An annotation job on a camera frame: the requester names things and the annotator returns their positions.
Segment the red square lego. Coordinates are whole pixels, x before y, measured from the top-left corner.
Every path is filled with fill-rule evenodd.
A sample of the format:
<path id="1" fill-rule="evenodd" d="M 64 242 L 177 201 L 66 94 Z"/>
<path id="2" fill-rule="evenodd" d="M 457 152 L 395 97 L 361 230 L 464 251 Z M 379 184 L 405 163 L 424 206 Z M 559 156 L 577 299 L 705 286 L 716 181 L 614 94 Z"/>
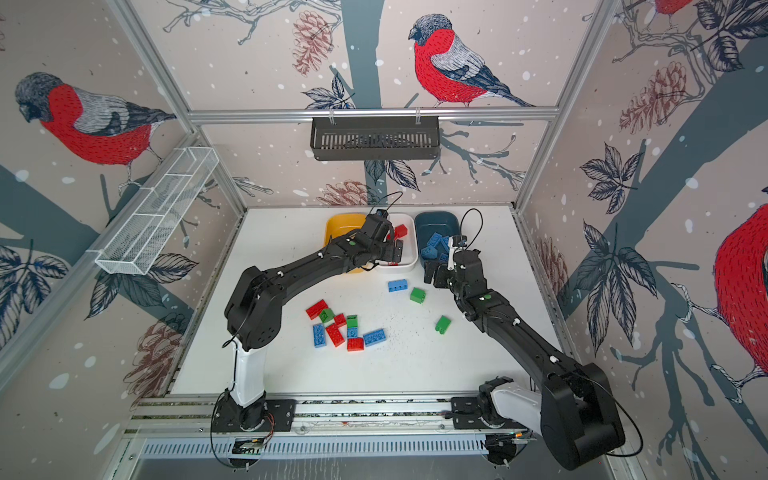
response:
<path id="1" fill-rule="evenodd" d="M 408 235 L 408 228 L 401 224 L 395 227 L 394 235 L 396 239 L 402 239 Z"/>

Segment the white plastic bin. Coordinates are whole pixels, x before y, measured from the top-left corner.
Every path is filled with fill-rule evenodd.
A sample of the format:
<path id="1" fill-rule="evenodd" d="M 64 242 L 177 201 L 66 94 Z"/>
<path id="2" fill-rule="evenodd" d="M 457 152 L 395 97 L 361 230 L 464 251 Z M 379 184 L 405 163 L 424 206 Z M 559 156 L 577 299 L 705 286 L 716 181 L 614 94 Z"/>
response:
<path id="1" fill-rule="evenodd" d="M 394 227 L 401 225 L 406 227 L 406 235 L 402 238 L 402 256 L 397 265 L 392 263 L 381 263 L 377 267 L 377 270 L 392 274 L 404 274 L 410 272 L 419 260 L 414 219 L 405 213 L 392 213 L 389 215 L 389 220 Z"/>

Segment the light blue lego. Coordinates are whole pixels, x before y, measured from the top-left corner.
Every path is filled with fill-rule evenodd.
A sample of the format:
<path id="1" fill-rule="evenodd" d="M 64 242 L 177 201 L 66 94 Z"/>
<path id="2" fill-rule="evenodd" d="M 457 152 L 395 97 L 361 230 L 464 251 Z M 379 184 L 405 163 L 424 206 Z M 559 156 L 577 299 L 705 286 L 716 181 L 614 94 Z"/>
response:
<path id="1" fill-rule="evenodd" d="M 438 258 L 438 251 L 433 246 L 426 246 L 420 251 L 423 260 L 435 260 Z"/>

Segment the blue long lego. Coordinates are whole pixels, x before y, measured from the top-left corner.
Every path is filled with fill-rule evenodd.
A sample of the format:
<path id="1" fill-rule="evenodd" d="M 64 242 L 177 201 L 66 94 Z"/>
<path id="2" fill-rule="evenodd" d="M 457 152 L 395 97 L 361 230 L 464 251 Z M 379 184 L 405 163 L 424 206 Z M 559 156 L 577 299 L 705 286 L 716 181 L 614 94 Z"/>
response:
<path id="1" fill-rule="evenodd" d="M 434 232 L 427 242 L 427 246 L 431 248 L 437 248 L 442 241 L 443 236 L 437 232 Z"/>

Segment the yellow plastic bin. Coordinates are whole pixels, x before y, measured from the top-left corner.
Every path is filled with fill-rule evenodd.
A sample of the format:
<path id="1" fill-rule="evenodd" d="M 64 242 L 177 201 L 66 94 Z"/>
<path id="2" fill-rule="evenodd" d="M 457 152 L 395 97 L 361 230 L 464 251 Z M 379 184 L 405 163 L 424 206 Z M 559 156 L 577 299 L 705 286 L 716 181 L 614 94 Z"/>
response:
<path id="1" fill-rule="evenodd" d="M 361 213 L 343 213 L 331 217 L 327 223 L 324 233 L 324 242 L 328 244 L 331 240 L 342 237 L 352 230 L 363 226 L 366 216 Z"/>

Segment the teal plastic bin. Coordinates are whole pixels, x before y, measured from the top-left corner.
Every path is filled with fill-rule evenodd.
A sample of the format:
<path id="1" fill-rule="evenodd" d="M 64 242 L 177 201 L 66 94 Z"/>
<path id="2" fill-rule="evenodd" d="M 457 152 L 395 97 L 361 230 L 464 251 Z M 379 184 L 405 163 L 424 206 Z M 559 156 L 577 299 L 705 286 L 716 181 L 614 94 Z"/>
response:
<path id="1" fill-rule="evenodd" d="M 420 256 L 420 251 L 427 246 L 429 238 L 434 232 L 442 236 L 456 236 L 460 233 L 459 221 L 456 216 L 448 211 L 428 211 L 419 213 L 415 219 L 415 232 L 418 245 L 419 260 L 422 267 L 425 261 Z M 438 256 L 445 253 L 440 246 L 437 246 Z"/>

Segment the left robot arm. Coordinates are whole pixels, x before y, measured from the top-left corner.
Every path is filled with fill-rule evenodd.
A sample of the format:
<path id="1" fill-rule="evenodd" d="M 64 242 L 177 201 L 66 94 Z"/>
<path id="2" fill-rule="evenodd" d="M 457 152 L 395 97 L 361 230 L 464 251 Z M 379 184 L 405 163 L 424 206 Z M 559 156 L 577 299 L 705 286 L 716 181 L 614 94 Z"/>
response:
<path id="1" fill-rule="evenodd" d="M 369 213 L 363 226 L 315 253 L 292 263 L 260 270 L 245 269 L 224 315 L 235 361 L 230 386 L 217 399 L 211 419 L 213 433 L 264 431 L 270 421 L 265 387 L 267 346 L 278 336 L 282 309 L 303 291 L 358 268 L 374 268 L 401 260 L 403 242 L 395 237 L 385 209 Z"/>

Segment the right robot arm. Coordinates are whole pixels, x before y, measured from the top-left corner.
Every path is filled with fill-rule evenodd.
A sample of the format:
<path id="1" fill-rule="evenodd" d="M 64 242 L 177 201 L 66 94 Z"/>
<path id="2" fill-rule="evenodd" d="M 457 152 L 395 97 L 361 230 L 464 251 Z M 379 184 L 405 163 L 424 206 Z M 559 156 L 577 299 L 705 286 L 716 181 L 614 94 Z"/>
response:
<path id="1" fill-rule="evenodd" d="M 498 342 L 538 387 L 522 392 L 510 380 L 486 386 L 490 424 L 518 422 L 541 436 L 555 460 L 573 470 L 625 444 L 619 409 L 608 379 L 594 364 L 582 365 L 529 326 L 509 300 L 488 287 L 480 252 L 461 249 L 448 266 L 425 264 L 425 281 L 448 289 L 464 317 Z"/>

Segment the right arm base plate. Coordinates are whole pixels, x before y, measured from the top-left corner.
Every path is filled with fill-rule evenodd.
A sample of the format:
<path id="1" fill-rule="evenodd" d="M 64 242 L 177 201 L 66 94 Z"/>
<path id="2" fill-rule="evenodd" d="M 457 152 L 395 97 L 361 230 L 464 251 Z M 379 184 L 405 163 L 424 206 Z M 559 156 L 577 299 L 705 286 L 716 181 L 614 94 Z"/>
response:
<path id="1" fill-rule="evenodd" d="M 488 397 L 453 397 L 451 410 L 445 414 L 450 419 L 456 430 L 471 429 L 523 429 L 527 427 L 522 423 L 502 417 L 492 401 Z"/>

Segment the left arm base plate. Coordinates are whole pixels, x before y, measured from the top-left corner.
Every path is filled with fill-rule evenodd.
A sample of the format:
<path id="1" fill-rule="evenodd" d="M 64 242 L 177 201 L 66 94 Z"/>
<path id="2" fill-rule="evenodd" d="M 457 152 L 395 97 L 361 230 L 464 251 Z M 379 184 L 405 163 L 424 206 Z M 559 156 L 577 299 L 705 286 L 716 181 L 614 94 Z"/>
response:
<path id="1" fill-rule="evenodd" d="M 230 396 L 218 400 L 211 422 L 212 433 L 289 432 L 296 401 L 293 399 L 259 399 L 241 407 Z"/>

